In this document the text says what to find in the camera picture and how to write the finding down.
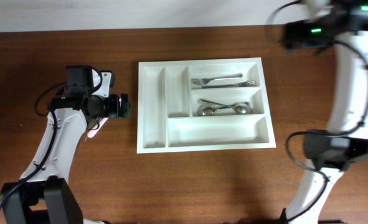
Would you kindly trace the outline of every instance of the green light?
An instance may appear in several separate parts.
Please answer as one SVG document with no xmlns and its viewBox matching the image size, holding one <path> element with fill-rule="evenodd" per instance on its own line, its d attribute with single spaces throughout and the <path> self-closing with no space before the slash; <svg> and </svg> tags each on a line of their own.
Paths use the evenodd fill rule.
<svg viewBox="0 0 368 224">
<path fill-rule="evenodd" d="M 368 6 L 361 6 L 362 11 L 368 11 Z"/>
<path fill-rule="evenodd" d="M 315 33 L 320 33 L 320 32 L 322 32 L 322 29 L 312 29 L 311 30 L 311 32 L 313 33 L 313 34 L 315 34 Z"/>
</svg>

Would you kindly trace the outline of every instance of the white wall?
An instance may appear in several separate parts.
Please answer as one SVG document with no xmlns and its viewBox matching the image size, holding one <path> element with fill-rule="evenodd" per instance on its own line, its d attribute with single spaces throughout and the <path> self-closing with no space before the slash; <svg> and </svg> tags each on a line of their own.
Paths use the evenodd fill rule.
<svg viewBox="0 0 368 224">
<path fill-rule="evenodd" d="M 291 0 L 0 0 L 0 32 L 263 25 Z M 291 6 L 277 24 L 305 18 Z"/>
</svg>

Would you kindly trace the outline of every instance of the wooden table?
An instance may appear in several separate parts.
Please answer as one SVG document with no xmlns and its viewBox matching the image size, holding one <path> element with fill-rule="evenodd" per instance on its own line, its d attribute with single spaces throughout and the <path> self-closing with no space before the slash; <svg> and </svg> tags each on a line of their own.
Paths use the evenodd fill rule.
<svg viewBox="0 0 368 224">
<path fill-rule="evenodd" d="M 136 153 L 138 62 L 244 57 L 262 58 L 276 149 Z M 69 184 L 93 220 L 278 218 L 303 174 L 285 154 L 284 140 L 294 131 L 325 128 L 333 103 L 333 51 L 287 54 L 266 41 L 263 27 L 0 33 L 0 189 L 20 177 L 44 133 L 35 99 L 65 81 L 65 66 L 75 64 L 114 71 L 112 92 L 128 93 L 133 104 L 130 119 L 110 119 L 76 150 Z M 292 147 L 304 159 L 301 140 Z M 321 219 L 368 223 L 368 161 L 339 181 Z"/>
</svg>

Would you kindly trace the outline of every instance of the cutlery tray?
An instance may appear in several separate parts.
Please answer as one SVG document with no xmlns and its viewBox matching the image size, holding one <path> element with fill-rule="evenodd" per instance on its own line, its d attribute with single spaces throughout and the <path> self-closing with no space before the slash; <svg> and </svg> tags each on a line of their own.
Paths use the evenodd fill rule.
<svg viewBox="0 0 368 224">
<path fill-rule="evenodd" d="M 191 78 L 242 73 L 213 80 L 226 85 L 255 80 L 256 86 L 207 88 Z M 137 153 L 276 147 L 261 58 L 140 62 Z M 198 116 L 199 99 L 223 104 L 249 102 L 253 114 L 217 110 Z"/>
</svg>

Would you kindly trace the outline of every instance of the metal fork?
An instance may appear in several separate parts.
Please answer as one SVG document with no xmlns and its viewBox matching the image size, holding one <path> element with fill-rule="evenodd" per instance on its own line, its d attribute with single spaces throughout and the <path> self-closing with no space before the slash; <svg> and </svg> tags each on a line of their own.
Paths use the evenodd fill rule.
<svg viewBox="0 0 368 224">
<path fill-rule="evenodd" d="M 250 86 L 257 86 L 256 81 L 247 80 L 245 82 L 236 83 L 236 84 L 202 86 L 202 88 L 227 88 L 227 87 L 250 87 Z"/>
<path fill-rule="evenodd" d="M 215 77 L 215 78 L 192 78 L 191 83 L 194 85 L 206 85 L 212 80 L 228 80 L 228 79 L 237 79 L 241 78 L 243 76 L 242 73 L 237 73 L 233 75 L 224 75 L 221 77 Z"/>
</svg>

